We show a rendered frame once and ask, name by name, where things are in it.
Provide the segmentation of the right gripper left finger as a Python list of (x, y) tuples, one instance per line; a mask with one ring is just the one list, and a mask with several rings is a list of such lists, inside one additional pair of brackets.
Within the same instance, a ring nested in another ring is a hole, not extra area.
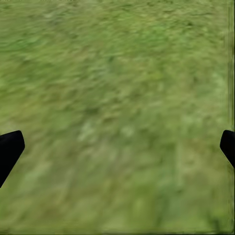
[(21, 131), (0, 136), (0, 188), (25, 149)]

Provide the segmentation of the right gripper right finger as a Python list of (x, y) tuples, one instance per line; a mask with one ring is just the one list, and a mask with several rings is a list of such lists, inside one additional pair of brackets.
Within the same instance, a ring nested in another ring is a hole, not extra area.
[(220, 148), (235, 169), (235, 132), (228, 130), (223, 132)]

